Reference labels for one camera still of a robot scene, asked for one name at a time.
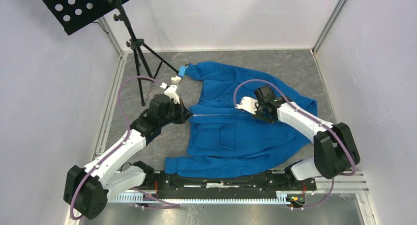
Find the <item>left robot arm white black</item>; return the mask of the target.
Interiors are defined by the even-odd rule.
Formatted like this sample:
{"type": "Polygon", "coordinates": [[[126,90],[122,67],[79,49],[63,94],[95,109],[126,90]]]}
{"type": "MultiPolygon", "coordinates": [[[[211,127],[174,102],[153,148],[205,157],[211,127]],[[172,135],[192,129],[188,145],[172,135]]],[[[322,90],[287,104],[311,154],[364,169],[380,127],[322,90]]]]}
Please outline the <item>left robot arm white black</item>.
{"type": "Polygon", "coordinates": [[[157,94],[137,119],[127,125],[122,137],[101,156],[83,167],[74,165],[67,173],[63,199],[70,216],[79,220],[96,218],[107,203],[127,190],[140,186],[149,189],[154,175],[140,166],[117,172],[134,154],[161,134],[168,124],[184,124],[191,116],[183,100],[175,94],[157,94]]]}

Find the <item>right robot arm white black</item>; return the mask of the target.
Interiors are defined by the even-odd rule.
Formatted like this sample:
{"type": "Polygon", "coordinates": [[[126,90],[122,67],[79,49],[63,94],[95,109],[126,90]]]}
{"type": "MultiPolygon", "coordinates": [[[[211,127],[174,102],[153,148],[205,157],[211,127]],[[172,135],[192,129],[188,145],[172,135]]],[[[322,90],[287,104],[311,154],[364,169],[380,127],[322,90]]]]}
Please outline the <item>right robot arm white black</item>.
{"type": "Polygon", "coordinates": [[[360,155],[350,127],[343,123],[324,121],[307,112],[286,96],[277,97],[267,85],[254,91],[253,116],[270,123],[290,125],[313,143],[313,158],[290,166],[284,184],[291,190],[298,189],[307,178],[333,179],[356,170],[360,155]]]}

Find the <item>blue zip-up jacket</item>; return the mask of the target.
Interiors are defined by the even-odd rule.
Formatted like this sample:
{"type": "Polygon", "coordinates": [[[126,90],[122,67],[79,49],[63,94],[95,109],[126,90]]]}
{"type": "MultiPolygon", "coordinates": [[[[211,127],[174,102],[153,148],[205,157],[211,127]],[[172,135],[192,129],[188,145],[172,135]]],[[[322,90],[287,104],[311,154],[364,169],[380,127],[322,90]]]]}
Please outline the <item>blue zip-up jacket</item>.
{"type": "Polygon", "coordinates": [[[286,162],[309,143],[288,124],[254,119],[235,107],[235,101],[253,97],[257,88],[268,84],[277,87],[277,96],[285,94],[317,115],[316,100],[300,95],[277,77],[213,61],[189,64],[185,72],[202,81],[203,87],[198,103],[189,108],[186,156],[167,158],[166,173],[207,178],[256,174],[286,162]]]}

